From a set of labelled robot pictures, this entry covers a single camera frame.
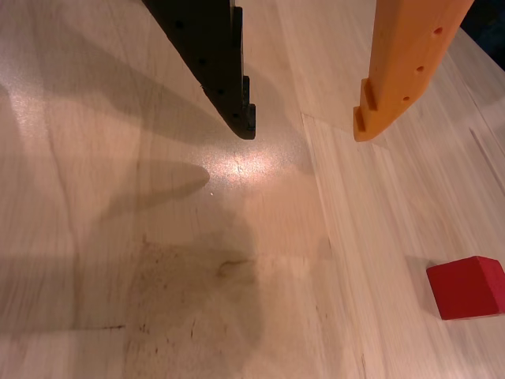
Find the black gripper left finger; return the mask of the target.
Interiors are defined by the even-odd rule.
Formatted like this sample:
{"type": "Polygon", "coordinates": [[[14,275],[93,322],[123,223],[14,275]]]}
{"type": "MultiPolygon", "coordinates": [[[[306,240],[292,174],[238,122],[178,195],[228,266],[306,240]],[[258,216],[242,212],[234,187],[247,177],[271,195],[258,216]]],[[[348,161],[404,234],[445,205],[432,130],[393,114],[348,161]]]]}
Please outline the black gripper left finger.
{"type": "Polygon", "coordinates": [[[224,122],[241,139],[254,139],[256,105],[244,75],[243,9],[228,0],[148,0],[144,5],[224,122]]]}

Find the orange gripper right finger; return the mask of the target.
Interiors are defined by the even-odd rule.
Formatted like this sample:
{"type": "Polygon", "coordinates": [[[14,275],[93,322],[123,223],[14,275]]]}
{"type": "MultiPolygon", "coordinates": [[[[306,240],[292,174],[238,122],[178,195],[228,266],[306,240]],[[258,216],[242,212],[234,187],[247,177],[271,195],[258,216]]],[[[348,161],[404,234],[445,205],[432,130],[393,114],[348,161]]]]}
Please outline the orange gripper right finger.
{"type": "Polygon", "coordinates": [[[353,136],[370,141],[428,87],[473,3],[382,0],[376,3],[368,76],[353,109],[353,136]]]}

